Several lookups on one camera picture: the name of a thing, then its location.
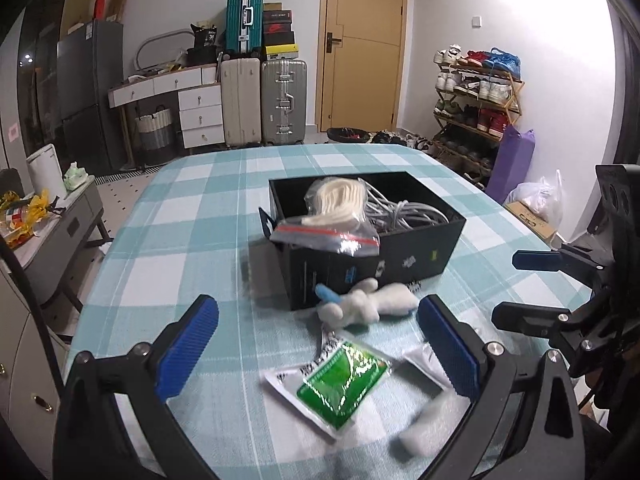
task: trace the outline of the teal suitcase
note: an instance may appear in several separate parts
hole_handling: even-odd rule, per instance
[[[226,49],[236,54],[260,54],[262,0],[226,0]]]

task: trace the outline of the gold cabinet handle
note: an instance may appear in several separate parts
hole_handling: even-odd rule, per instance
[[[53,407],[46,401],[44,400],[41,396],[37,396],[37,395],[32,395],[31,398],[33,399],[33,401],[40,406],[45,412],[47,413],[51,413],[53,411]]]

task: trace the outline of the silver suitcase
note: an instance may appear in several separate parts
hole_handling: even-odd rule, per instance
[[[262,64],[262,139],[302,144],[306,125],[306,63],[273,59]]]
[[[260,142],[260,60],[229,59],[221,63],[220,73],[225,142],[229,146]]]

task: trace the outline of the blue plush part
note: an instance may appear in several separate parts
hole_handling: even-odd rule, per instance
[[[478,362],[429,298],[423,298],[420,302],[417,320],[456,393],[468,397],[471,402],[478,400]]]
[[[549,270],[556,272],[562,267],[562,254],[554,251],[521,253],[517,251],[511,259],[513,267],[520,270]]]
[[[314,289],[316,296],[327,303],[340,303],[342,298],[328,286],[318,283]]]
[[[180,395],[191,371],[218,327],[220,312],[213,298],[206,298],[177,340],[164,354],[156,373],[156,394],[162,402]]]

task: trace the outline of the green packet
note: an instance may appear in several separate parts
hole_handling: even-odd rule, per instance
[[[267,370],[265,380],[294,408],[334,438],[353,424],[366,395],[392,371],[393,359],[340,330],[322,334],[312,362]]]

